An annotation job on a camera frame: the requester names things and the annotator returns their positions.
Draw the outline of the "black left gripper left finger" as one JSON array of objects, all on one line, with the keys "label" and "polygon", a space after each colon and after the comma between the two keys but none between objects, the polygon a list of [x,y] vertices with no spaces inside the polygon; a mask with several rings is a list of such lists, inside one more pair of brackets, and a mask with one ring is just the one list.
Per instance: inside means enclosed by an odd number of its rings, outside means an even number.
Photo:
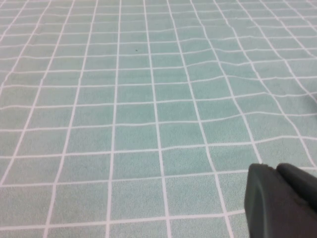
[{"label": "black left gripper left finger", "polygon": [[248,170],[244,208],[252,238],[315,238],[317,211],[264,164]]}]

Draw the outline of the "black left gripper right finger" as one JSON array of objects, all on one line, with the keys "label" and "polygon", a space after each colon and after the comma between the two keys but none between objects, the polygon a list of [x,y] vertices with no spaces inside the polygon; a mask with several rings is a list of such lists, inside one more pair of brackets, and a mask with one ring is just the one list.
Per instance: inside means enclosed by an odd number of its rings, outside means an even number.
[{"label": "black left gripper right finger", "polygon": [[279,164],[276,167],[276,170],[299,197],[306,201],[308,205],[316,211],[317,178],[288,163]]}]

